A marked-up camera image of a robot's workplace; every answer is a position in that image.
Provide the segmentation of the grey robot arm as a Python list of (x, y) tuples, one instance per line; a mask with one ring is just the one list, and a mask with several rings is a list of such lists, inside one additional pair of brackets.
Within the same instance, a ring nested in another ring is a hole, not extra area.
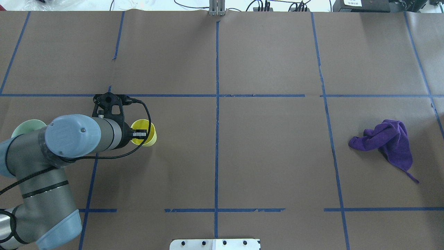
[(35, 243), (40, 250), (64, 245), (82, 233), (80, 211), (65, 167), (88, 154), (145, 140), (147, 128), (134, 129), (110, 118), (63, 115), (50, 124), (1, 142), (1, 175), (16, 182), (23, 203), (1, 209), (1, 249)]

